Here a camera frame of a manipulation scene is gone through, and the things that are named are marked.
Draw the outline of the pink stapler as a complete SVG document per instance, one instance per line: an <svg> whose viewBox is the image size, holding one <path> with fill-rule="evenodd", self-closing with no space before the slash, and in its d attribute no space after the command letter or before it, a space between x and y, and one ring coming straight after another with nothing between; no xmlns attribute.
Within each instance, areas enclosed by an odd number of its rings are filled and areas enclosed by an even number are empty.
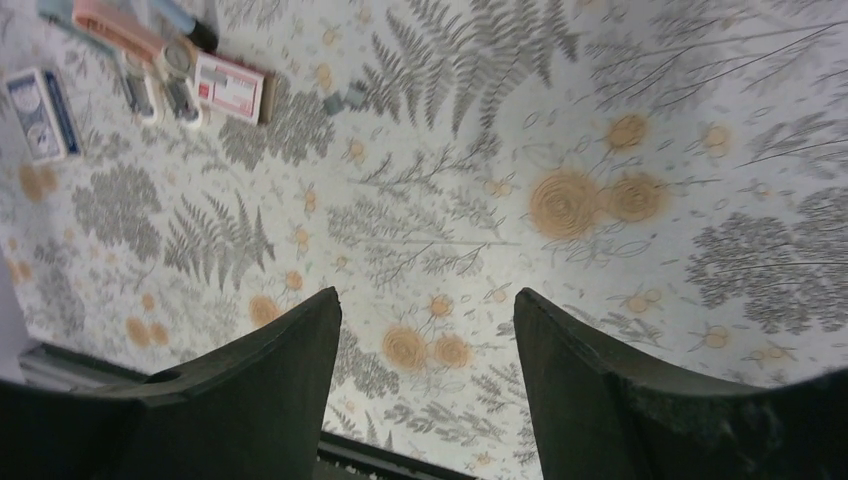
<svg viewBox="0 0 848 480"><path fill-rule="evenodd" d="M207 113L193 95L195 49L184 40L167 40L136 17L101 1L75 1L72 22L115 50L139 62L158 82L164 116L198 128Z"/></svg>

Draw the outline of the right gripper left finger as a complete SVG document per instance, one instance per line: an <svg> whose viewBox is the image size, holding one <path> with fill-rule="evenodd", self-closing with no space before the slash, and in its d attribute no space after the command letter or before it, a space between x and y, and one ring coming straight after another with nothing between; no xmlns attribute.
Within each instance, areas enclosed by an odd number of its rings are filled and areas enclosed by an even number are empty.
<svg viewBox="0 0 848 480"><path fill-rule="evenodd" d="M326 288L265 326L136 384L3 382L5 479L308 479L340 336Z"/></svg>

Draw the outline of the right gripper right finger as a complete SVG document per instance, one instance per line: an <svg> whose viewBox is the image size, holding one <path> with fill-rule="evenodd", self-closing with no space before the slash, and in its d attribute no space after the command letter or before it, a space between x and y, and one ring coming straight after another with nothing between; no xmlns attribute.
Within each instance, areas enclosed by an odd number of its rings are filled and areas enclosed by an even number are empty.
<svg viewBox="0 0 848 480"><path fill-rule="evenodd" d="M547 479L843 479L847 373L777 388L699 374L531 289L513 324Z"/></svg>

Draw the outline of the blue stapler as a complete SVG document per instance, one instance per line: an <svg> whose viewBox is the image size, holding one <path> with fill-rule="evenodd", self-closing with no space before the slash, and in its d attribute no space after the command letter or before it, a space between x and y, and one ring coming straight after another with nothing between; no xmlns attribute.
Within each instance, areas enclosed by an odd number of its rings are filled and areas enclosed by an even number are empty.
<svg viewBox="0 0 848 480"><path fill-rule="evenodd" d="M163 119L164 108L156 79L139 62L131 60L126 53L109 47L74 26L72 10L71 0L36 1L36 12L42 20L105 55L120 80L127 105L138 121L144 125L159 123Z"/></svg>

